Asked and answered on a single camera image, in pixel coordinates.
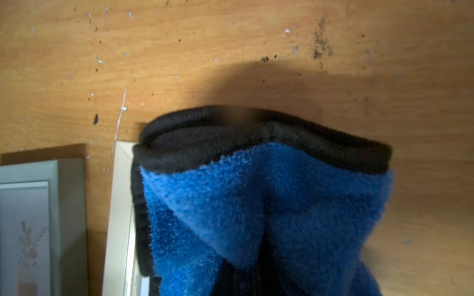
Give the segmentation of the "blue microfiber cloth black trim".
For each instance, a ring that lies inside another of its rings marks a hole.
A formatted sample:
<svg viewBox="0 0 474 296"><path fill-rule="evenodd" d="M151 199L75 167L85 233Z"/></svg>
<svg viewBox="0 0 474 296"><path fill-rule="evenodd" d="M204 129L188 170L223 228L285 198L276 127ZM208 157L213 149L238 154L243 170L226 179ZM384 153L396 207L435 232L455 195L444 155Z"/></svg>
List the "blue microfiber cloth black trim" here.
<svg viewBox="0 0 474 296"><path fill-rule="evenodd" d="M264 109L156 118L131 171L149 295L380 295L361 253L390 196L391 154Z"/></svg>

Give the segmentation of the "white picture frame black border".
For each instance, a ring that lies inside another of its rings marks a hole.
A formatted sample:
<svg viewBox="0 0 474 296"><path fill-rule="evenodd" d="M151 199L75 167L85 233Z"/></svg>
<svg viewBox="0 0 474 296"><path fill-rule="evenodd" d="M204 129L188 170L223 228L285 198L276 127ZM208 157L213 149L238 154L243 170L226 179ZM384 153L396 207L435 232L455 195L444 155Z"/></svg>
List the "white picture frame black border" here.
<svg viewBox="0 0 474 296"><path fill-rule="evenodd" d="M135 246L135 215L131 192L134 143L115 146L111 204L107 228L102 295L147 296L149 278L141 274Z"/></svg>

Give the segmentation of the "light blue picture frame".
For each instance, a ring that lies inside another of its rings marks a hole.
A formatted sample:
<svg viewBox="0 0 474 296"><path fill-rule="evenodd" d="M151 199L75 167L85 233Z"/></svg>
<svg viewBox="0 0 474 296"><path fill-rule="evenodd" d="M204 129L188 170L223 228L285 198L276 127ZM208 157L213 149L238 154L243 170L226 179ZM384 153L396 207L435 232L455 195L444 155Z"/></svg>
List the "light blue picture frame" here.
<svg viewBox="0 0 474 296"><path fill-rule="evenodd" d="M82 159L1 167L1 295L86 296Z"/></svg>

